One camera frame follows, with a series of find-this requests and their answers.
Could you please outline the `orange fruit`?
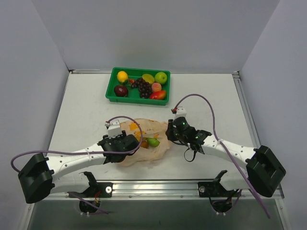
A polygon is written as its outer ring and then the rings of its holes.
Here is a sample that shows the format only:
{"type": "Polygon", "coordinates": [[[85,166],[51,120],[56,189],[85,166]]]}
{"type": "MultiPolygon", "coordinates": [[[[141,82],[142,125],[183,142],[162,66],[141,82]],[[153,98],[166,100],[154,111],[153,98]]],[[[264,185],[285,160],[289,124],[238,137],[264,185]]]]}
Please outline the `orange fruit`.
{"type": "Polygon", "coordinates": [[[148,148],[149,148],[148,142],[147,142],[147,141],[142,141],[142,142],[141,142],[141,147],[142,147],[142,148],[145,148],[145,149],[148,149],[148,148]]]}

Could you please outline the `orange translucent plastic bag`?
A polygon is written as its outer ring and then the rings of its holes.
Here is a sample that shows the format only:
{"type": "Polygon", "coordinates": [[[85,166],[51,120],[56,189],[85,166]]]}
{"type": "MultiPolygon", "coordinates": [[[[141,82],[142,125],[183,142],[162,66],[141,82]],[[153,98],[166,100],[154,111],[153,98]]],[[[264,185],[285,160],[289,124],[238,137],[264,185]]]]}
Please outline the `orange translucent plastic bag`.
{"type": "Polygon", "coordinates": [[[118,163],[119,166],[129,167],[137,162],[156,161],[164,157],[171,148],[172,143],[166,137],[167,123],[150,119],[136,118],[136,123],[125,121],[120,123],[121,129],[132,134],[138,141],[147,141],[147,138],[157,138],[160,145],[156,148],[148,149],[140,147],[132,156],[127,156],[124,161],[118,163]]]}

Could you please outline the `green pear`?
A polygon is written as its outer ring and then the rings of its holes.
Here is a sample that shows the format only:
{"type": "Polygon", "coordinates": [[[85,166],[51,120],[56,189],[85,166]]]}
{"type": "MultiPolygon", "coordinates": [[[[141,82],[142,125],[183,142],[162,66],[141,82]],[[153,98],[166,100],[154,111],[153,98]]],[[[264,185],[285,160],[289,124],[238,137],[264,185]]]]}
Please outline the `green pear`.
{"type": "Polygon", "coordinates": [[[160,141],[157,138],[147,138],[147,143],[150,147],[156,148],[160,145],[160,141]]]}

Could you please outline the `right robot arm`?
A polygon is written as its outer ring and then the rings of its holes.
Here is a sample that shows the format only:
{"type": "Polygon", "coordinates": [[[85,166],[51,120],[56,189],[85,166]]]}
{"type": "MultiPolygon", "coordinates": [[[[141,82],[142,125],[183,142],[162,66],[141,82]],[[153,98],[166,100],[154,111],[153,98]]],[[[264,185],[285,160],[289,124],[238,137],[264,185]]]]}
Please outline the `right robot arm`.
{"type": "Polygon", "coordinates": [[[218,196],[237,189],[255,190],[259,195],[272,197],[286,170],[266,146],[245,147],[229,141],[218,141],[205,130],[196,130],[185,117],[170,119],[166,130],[167,139],[186,146],[194,154],[215,156],[231,163],[236,162],[243,174],[226,172],[220,180],[213,183],[213,191],[218,196]]]}

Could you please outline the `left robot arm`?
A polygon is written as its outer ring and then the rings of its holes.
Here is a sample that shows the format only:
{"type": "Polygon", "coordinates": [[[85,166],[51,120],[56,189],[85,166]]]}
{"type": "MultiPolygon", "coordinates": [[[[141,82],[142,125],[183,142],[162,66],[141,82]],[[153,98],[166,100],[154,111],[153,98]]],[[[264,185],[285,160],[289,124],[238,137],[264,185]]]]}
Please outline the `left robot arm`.
{"type": "Polygon", "coordinates": [[[58,156],[49,157],[36,153],[18,173],[25,201],[32,204],[61,192],[92,197],[98,189],[94,176],[90,172],[77,176],[74,172],[94,165],[122,162],[139,147],[139,141],[123,131],[114,138],[104,135],[98,143],[73,153],[60,152],[58,156]]]}

